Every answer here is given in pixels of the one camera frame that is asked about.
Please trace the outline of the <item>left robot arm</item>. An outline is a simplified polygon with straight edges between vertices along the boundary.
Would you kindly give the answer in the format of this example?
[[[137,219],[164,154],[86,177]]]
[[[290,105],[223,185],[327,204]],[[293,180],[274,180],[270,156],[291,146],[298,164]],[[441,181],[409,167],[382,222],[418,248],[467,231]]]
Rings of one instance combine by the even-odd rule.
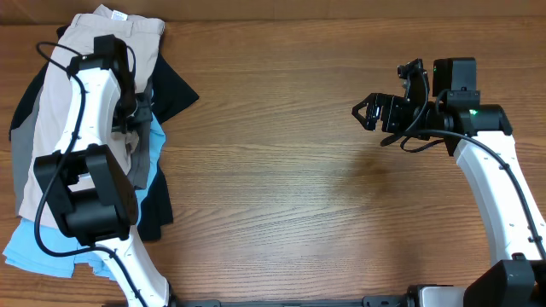
[[[63,70],[72,100],[61,139],[34,162],[43,191],[34,225],[48,207],[62,234],[82,246],[80,253],[93,252],[107,265],[127,305],[174,306],[171,284],[138,234],[135,189],[113,154],[113,134],[153,119],[149,96],[136,92],[135,53],[114,35],[100,36],[92,53],[76,52]]]

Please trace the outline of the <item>beige khaki shorts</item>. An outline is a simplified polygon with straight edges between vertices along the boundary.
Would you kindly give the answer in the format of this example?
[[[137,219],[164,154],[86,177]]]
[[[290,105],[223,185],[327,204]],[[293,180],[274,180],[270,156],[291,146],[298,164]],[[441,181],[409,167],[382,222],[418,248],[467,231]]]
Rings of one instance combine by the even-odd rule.
[[[157,18],[126,15],[123,19],[113,16],[113,11],[100,5],[92,14],[77,14],[59,39],[59,44],[81,54],[93,52],[95,37],[113,34],[136,53],[130,60],[136,66],[136,92],[141,93],[149,85],[156,60],[159,56],[160,38],[165,22]],[[72,86],[67,75],[58,67],[48,65],[44,85],[39,98],[38,118],[33,137],[32,158],[51,154],[60,141],[67,123],[72,100]],[[140,141],[137,132],[127,135],[114,133],[111,148],[120,166],[128,176],[131,168],[131,152]]]

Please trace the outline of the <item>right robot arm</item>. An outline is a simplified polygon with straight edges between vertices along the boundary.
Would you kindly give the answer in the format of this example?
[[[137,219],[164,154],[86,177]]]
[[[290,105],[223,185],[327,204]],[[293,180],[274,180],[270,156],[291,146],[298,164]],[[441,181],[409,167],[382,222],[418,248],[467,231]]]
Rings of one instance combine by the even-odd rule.
[[[410,286],[365,306],[543,306],[545,220],[520,168],[513,128],[501,106],[483,105],[474,58],[420,59],[398,66],[404,95],[372,93],[351,110],[385,147],[412,138],[446,146],[466,177],[488,238],[491,267],[468,287]]]

